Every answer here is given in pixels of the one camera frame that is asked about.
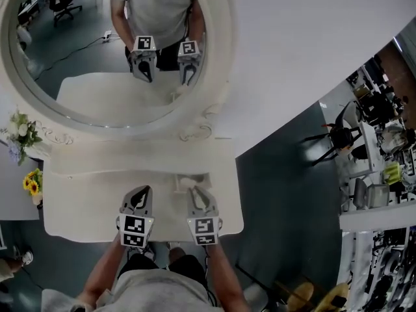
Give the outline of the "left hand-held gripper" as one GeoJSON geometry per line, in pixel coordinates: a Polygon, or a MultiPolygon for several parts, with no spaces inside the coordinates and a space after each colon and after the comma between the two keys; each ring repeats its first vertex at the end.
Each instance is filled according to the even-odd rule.
{"type": "Polygon", "coordinates": [[[134,216],[133,214],[136,212],[139,215],[151,215],[152,201],[153,190],[149,185],[134,188],[124,196],[120,214],[116,220],[121,245],[132,248],[147,246],[154,218],[134,216]]]}

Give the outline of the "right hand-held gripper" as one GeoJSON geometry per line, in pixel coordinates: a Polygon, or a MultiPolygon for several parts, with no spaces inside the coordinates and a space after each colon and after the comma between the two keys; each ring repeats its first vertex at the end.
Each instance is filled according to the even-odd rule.
{"type": "Polygon", "coordinates": [[[195,244],[218,244],[222,219],[217,211],[215,197],[202,187],[194,187],[187,190],[187,202],[187,224],[195,244]]]}

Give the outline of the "white dressing table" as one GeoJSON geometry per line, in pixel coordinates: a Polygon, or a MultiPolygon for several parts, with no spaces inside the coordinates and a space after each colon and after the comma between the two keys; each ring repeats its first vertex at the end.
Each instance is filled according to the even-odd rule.
{"type": "Polygon", "coordinates": [[[176,174],[211,177],[221,235],[242,231],[241,199],[230,139],[194,142],[141,140],[54,146],[44,164],[44,226],[52,236],[75,242],[108,242],[116,234],[124,196],[149,185],[155,224],[152,241],[190,242],[186,193],[176,193],[176,174]]]}

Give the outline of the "person's black shorts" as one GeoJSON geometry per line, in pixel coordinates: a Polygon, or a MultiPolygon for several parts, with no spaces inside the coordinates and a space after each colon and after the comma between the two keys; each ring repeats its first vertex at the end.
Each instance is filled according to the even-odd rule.
{"type": "MultiPolygon", "coordinates": [[[[134,254],[122,267],[119,278],[122,274],[132,270],[153,270],[159,268],[151,259],[142,255],[134,254]]],[[[168,266],[170,272],[175,272],[194,281],[197,281],[204,287],[207,286],[207,280],[205,277],[205,270],[197,258],[193,255],[184,255],[178,260],[174,261],[168,266]]]]}

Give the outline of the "person's grey shirt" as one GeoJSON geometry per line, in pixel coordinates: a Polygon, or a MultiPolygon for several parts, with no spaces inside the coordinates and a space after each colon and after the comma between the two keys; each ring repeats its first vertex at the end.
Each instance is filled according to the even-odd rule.
{"type": "Polygon", "coordinates": [[[52,289],[42,292],[41,312],[224,312],[207,298],[203,285],[163,269],[132,270],[105,291],[96,307],[52,289]]]}

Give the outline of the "sunflowers in white vase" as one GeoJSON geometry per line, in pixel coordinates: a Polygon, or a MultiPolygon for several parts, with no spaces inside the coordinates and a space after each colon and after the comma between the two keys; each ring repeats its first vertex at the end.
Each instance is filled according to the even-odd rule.
{"type": "Polygon", "coordinates": [[[37,168],[27,174],[23,179],[23,189],[29,194],[33,204],[40,208],[43,202],[43,171],[37,168]]]}

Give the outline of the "grey round cushion seat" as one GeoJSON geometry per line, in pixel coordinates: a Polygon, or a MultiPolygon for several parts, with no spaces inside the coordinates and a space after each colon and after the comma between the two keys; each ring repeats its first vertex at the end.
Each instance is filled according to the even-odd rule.
{"type": "Polygon", "coordinates": [[[258,284],[252,283],[243,290],[244,297],[252,312],[262,312],[268,303],[268,296],[258,284]]]}

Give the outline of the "white oval ornate mirror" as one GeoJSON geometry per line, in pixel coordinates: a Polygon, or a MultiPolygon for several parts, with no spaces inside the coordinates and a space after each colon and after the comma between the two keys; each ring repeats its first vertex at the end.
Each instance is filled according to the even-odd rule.
{"type": "Polygon", "coordinates": [[[38,147],[205,138],[234,35],[233,0],[0,0],[0,94],[38,147]]]}

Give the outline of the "yellow round stool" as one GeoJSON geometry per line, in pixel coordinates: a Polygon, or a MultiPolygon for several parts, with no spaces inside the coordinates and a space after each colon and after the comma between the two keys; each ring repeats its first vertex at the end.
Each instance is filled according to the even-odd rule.
{"type": "Polygon", "coordinates": [[[287,299],[288,312],[308,312],[314,308],[311,298],[314,293],[314,286],[306,281],[297,286],[287,299]]]}

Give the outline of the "purple white flowers in vase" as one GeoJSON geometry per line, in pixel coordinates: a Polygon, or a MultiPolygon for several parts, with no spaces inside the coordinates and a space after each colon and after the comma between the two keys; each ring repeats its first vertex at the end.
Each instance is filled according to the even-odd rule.
{"type": "Polygon", "coordinates": [[[18,166],[27,158],[26,149],[43,141],[36,130],[36,122],[19,110],[10,115],[8,126],[0,129],[0,133],[6,135],[8,154],[18,166]]]}

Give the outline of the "black and grey chair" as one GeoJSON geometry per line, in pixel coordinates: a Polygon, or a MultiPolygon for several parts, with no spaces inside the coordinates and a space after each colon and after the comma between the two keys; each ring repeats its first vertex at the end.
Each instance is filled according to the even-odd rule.
{"type": "Polygon", "coordinates": [[[327,123],[322,127],[327,127],[329,131],[309,136],[304,139],[304,142],[312,140],[321,140],[323,138],[329,138],[332,147],[318,159],[312,162],[312,166],[336,158],[340,152],[349,150],[355,143],[355,141],[362,136],[360,122],[358,117],[358,107],[355,101],[349,101],[347,105],[338,114],[334,123],[327,123]]]}

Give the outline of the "round wooden table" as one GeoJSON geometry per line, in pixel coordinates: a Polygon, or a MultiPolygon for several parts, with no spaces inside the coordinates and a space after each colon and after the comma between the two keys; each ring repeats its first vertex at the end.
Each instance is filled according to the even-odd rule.
{"type": "Polygon", "coordinates": [[[348,300],[349,286],[347,283],[336,285],[320,301],[315,312],[341,312],[348,300]]]}

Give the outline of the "white counter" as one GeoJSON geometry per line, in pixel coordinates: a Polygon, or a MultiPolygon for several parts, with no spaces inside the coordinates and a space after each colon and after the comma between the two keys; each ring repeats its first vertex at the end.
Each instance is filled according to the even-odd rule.
{"type": "Polygon", "coordinates": [[[342,231],[383,231],[416,226],[416,200],[398,205],[350,211],[339,217],[342,231]]]}

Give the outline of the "white office desk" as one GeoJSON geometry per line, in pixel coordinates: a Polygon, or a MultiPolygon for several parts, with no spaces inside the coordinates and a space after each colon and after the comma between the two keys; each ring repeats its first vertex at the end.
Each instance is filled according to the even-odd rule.
{"type": "Polygon", "coordinates": [[[383,157],[380,155],[380,147],[374,128],[364,121],[358,120],[357,106],[353,101],[341,111],[340,116],[343,127],[352,132],[353,144],[340,150],[343,168],[349,178],[357,178],[379,172],[384,167],[383,157]],[[360,160],[352,156],[352,151],[364,145],[367,158],[360,160]]]}

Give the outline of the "light green crate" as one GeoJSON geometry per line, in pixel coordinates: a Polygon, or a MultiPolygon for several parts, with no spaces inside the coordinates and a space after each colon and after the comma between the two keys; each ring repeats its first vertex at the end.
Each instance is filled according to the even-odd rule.
{"type": "Polygon", "coordinates": [[[388,185],[401,182],[401,168],[398,162],[389,163],[383,171],[383,180],[388,185]]]}

